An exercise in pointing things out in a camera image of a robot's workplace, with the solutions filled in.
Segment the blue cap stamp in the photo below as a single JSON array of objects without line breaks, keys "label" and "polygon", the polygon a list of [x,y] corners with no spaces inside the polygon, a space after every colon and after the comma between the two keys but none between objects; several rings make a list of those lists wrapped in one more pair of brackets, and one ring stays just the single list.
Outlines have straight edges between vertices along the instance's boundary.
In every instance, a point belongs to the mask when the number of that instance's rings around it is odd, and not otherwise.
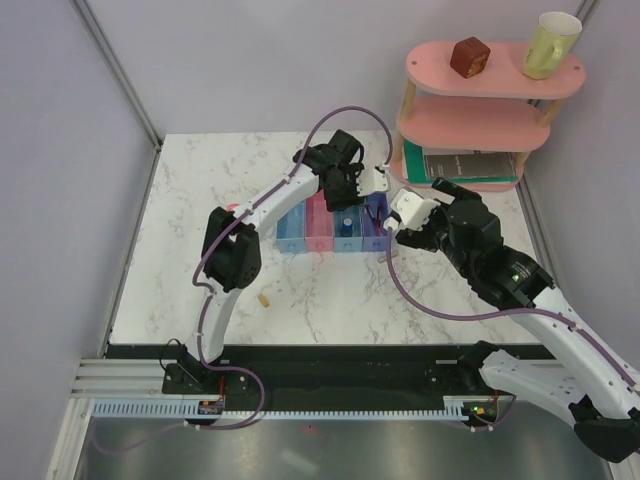
[{"label": "blue cap stamp", "polygon": [[341,222],[340,235],[342,237],[353,236],[353,220],[350,217],[344,217]]}]

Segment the pink drawer bin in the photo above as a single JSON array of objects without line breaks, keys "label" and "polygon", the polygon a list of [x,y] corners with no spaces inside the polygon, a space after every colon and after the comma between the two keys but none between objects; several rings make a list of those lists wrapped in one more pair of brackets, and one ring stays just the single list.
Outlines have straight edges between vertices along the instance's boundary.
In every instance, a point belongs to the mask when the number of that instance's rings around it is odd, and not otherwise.
[{"label": "pink drawer bin", "polygon": [[304,237],[309,252],[330,252],[334,249],[333,217],[327,210],[322,192],[305,202]]}]

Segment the cyan drawer bin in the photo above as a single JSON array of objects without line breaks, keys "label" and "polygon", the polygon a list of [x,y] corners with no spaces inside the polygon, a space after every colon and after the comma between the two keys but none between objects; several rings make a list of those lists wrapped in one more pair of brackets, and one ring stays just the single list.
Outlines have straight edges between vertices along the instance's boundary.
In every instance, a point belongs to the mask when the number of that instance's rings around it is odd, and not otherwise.
[{"label": "cyan drawer bin", "polygon": [[350,207],[333,213],[334,251],[357,253],[362,249],[363,233],[360,210]]}]

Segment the light blue drawer bin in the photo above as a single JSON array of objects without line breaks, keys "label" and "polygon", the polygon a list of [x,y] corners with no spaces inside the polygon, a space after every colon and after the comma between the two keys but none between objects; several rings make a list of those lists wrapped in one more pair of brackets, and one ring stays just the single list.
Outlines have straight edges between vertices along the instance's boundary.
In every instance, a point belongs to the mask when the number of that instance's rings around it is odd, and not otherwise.
[{"label": "light blue drawer bin", "polygon": [[307,252],[305,212],[305,202],[302,201],[277,222],[275,243],[280,253],[303,254]]}]

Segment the purple drawer bin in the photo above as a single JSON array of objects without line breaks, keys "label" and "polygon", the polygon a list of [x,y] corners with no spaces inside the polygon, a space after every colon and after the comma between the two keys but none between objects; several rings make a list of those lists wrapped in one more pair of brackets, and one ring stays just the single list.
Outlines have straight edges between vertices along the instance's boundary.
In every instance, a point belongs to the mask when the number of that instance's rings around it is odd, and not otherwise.
[{"label": "purple drawer bin", "polygon": [[384,204],[385,214],[384,221],[388,217],[388,202],[387,195],[385,193],[374,193],[367,197],[365,204],[361,209],[361,222],[363,233],[363,246],[364,252],[383,252],[387,247],[387,234],[384,228],[380,229],[378,226],[374,226],[371,219],[367,215],[365,205],[369,205],[373,214],[377,215],[378,205]]}]

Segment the white chalk stick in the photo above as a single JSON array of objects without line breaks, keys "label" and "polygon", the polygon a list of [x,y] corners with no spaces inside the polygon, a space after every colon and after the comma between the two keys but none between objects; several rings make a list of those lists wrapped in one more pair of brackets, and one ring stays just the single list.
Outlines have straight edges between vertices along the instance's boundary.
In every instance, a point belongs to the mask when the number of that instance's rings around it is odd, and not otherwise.
[{"label": "white chalk stick", "polygon": [[378,263],[385,263],[387,261],[388,257],[393,259],[397,255],[398,255],[398,251],[397,250],[392,250],[390,253],[383,252],[383,254],[377,258],[377,261],[378,261]]}]

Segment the yellow eraser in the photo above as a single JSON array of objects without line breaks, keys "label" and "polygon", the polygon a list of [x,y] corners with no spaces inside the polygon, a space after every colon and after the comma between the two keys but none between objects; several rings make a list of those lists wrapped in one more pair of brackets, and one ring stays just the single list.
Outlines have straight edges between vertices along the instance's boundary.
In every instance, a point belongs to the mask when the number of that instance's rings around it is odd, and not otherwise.
[{"label": "yellow eraser", "polygon": [[264,308],[268,308],[270,306],[269,299],[265,295],[259,294],[258,295],[258,300],[260,301],[260,303],[262,304],[262,306]]}]

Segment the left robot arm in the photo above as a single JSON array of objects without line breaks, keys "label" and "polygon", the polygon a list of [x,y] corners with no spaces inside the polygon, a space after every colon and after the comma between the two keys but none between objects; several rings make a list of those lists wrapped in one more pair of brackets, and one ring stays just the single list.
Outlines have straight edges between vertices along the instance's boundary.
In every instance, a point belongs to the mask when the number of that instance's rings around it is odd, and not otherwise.
[{"label": "left robot arm", "polygon": [[195,286],[205,289],[195,333],[197,354],[178,345],[176,361],[162,366],[164,394],[211,394],[225,373],[250,374],[243,367],[221,366],[217,359],[236,302],[260,273],[261,240],[268,230],[318,192],[330,212],[360,206],[373,192],[364,188],[364,146],[343,130],[326,143],[305,143],[293,162],[290,172],[252,200],[234,210],[218,207],[210,213],[192,277]]}]

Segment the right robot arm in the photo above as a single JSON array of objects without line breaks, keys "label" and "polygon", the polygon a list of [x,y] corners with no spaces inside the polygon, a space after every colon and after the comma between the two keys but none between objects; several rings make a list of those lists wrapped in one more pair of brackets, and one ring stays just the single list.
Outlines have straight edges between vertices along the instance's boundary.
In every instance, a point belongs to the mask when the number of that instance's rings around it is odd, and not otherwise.
[{"label": "right robot arm", "polygon": [[639,372],[615,353],[569,305],[551,276],[504,242],[499,218],[481,196],[442,178],[449,203],[400,189],[383,227],[409,248],[441,252],[472,291],[531,333],[566,369],[567,382],[479,342],[458,368],[467,392],[506,391],[572,427],[593,453],[620,463],[639,450]]}]

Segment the green folder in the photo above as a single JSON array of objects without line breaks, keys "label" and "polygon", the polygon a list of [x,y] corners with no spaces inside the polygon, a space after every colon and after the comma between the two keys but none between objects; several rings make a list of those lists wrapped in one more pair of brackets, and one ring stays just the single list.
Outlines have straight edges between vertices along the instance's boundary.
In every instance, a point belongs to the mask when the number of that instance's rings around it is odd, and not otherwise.
[{"label": "green folder", "polygon": [[[491,153],[489,151],[480,151],[480,150],[432,149],[432,148],[420,147],[414,143],[409,142],[408,140],[405,140],[403,145],[403,155],[404,155],[407,179],[410,183],[413,183],[413,184],[427,185],[427,184],[432,184],[434,182],[434,180],[429,180],[427,177],[425,161],[424,161],[424,156],[426,154],[463,154],[463,153],[473,153],[473,152]],[[451,182],[454,182],[454,183],[508,183],[511,181],[506,181],[506,182],[451,181]]]}]

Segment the dark setup guide booklet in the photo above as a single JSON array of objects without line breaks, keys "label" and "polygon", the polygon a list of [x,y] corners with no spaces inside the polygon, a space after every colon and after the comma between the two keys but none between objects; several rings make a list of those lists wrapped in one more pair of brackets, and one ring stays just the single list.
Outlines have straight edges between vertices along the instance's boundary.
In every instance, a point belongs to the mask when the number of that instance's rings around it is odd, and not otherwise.
[{"label": "dark setup guide booklet", "polygon": [[426,154],[424,161],[429,180],[442,177],[455,182],[506,182],[517,177],[506,152]]}]

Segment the pink three tier shelf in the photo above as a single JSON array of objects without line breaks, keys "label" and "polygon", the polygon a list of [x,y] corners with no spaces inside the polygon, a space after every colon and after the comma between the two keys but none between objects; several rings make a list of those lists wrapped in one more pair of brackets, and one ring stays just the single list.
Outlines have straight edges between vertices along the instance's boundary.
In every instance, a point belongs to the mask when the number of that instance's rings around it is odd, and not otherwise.
[{"label": "pink three tier shelf", "polygon": [[470,78],[450,67],[451,41],[426,42],[408,53],[390,164],[399,182],[409,182],[405,142],[435,150],[507,152],[516,176],[523,176],[526,160],[549,138],[564,102],[586,80],[585,66],[573,54],[551,77],[534,80],[522,72],[526,44],[492,42],[489,48],[487,66]]}]

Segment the brown cube box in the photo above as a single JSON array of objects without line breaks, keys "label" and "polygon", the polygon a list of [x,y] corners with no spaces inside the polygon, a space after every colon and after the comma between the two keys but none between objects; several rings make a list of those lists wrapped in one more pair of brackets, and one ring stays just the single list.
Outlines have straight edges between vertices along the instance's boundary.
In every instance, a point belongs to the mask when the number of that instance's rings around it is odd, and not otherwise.
[{"label": "brown cube box", "polygon": [[469,37],[454,45],[449,65],[461,77],[471,78],[485,69],[490,54],[487,44],[477,37]]}]

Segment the yellow green mug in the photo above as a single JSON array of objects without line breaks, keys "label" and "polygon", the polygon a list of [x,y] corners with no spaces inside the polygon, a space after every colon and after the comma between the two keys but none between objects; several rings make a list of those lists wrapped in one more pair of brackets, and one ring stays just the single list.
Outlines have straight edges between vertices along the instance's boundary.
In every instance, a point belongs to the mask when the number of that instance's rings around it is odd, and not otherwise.
[{"label": "yellow green mug", "polygon": [[564,61],[582,28],[582,22],[568,13],[541,14],[524,56],[523,74],[534,80],[549,78]]}]

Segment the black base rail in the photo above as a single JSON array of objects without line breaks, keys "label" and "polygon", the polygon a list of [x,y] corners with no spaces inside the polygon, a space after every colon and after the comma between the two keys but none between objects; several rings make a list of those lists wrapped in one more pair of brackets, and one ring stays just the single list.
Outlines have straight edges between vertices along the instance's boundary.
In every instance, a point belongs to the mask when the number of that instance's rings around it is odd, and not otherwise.
[{"label": "black base rail", "polygon": [[[215,393],[225,406],[272,410],[438,409],[447,396],[492,398],[481,379],[480,356],[491,344],[474,345],[228,345],[227,372]],[[178,345],[115,345],[108,359],[176,361]]]}]

